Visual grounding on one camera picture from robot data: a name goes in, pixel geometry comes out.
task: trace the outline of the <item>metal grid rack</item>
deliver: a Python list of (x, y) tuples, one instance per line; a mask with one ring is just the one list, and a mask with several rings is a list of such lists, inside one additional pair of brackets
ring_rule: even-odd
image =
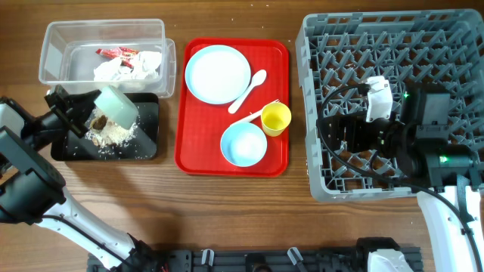
[[(484, 24), (475, 10), (397, 11), (310, 14), (296, 39), (299, 85), (306, 108), (306, 152), (311, 193), (318, 201), (352, 201), (412, 196), (410, 188), (387, 187), (339, 164), (322, 148), (316, 120), (366, 110), (356, 89), (322, 101), (341, 86), (369, 76), (385, 76), (393, 107), (399, 111), (407, 82), (434, 82), (451, 92), (449, 142), (466, 144), (484, 162)], [(348, 162), (368, 170), (374, 150), (337, 151)], [(402, 176), (394, 159), (378, 157), (378, 174)]]

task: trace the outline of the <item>red tray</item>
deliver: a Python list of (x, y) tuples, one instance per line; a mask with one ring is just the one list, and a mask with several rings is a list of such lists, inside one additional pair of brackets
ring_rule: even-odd
[[(264, 69), (265, 82), (256, 87), (235, 114), (228, 113), (229, 104), (211, 105), (188, 90), (185, 67), (197, 51), (209, 45), (228, 45), (239, 50), (249, 61), (252, 74)], [(260, 162), (250, 167), (237, 167), (224, 159), (220, 138), (237, 120), (261, 110), (279, 99), (289, 105), (289, 53), (280, 42), (261, 39), (198, 38), (185, 49), (183, 84), (180, 90), (178, 128), (175, 142), (176, 165), (188, 174), (246, 177), (276, 177), (287, 167), (289, 136), (286, 129), (278, 137), (267, 136), (267, 152)], [(253, 121), (261, 127), (260, 118)]]

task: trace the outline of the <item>wooden table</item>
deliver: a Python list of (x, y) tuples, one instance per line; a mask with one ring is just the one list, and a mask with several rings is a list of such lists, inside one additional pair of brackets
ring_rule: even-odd
[[(393, 237), (422, 248), (425, 271), (434, 271), (430, 239), (417, 200), (319, 203), (306, 175), (304, 105), (294, 41), (310, 13), (475, 8), (462, 1), (222, 1), (141, 2), (6, 0), (0, 6), (0, 94), (33, 115), (47, 111), (47, 88), (38, 80), (45, 29), (56, 20), (160, 18), (176, 43), (175, 95), (160, 102), (160, 155), (149, 162), (54, 162), (67, 187), (87, 209), (157, 248), (287, 249), (351, 246), (366, 236)], [(290, 51), (293, 122), (290, 164), (278, 178), (189, 176), (173, 161), (178, 92), (186, 44), (198, 36), (277, 39)], [(0, 225), (1, 271), (83, 271), (87, 252), (40, 227)]]

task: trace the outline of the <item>light blue bowl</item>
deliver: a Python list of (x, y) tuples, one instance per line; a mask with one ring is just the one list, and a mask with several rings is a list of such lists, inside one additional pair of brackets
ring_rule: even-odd
[(258, 163), (267, 150), (265, 134), (257, 125), (242, 122), (229, 126), (220, 140), (222, 155), (239, 167)]

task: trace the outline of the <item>yellow cup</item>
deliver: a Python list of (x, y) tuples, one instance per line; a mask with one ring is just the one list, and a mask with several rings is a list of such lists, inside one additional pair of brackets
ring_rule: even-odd
[(292, 115), (289, 108), (283, 103), (274, 102), (262, 109), (260, 116), (262, 130), (271, 137), (279, 136), (290, 123)]

